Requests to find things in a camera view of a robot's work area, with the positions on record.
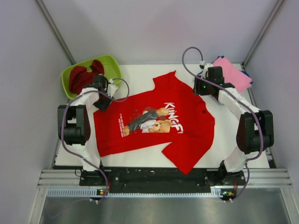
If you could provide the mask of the bright red t-shirt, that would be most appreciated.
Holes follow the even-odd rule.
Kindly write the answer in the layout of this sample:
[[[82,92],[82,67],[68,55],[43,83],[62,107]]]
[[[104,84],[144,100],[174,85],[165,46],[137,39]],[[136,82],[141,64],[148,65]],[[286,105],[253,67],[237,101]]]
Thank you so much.
[[[165,144],[162,153],[188,174],[212,146],[215,119],[174,71],[153,82],[153,90],[94,112],[98,152],[103,157]]]

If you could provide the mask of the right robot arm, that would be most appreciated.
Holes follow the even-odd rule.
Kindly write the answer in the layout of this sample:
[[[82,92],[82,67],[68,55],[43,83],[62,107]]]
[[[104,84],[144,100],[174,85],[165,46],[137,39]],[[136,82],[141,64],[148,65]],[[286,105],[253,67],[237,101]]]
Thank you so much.
[[[228,158],[220,163],[218,179],[228,185],[242,172],[249,161],[258,159],[262,152],[274,144],[273,114],[253,106],[226,83],[222,67],[208,63],[200,65],[201,73],[195,78],[193,93],[212,96],[226,106],[238,120],[237,146]]]

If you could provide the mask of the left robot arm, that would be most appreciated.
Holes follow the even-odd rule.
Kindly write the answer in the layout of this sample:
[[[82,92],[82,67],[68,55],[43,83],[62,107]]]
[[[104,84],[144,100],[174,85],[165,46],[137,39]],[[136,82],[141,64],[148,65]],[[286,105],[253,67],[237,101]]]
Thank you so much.
[[[69,104],[57,109],[58,137],[64,150],[80,159],[84,171],[91,171],[89,178],[96,185],[105,182],[106,174],[99,169],[100,157],[88,146],[91,137],[88,111],[92,106],[105,111],[117,90],[113,79],[99,74]]]

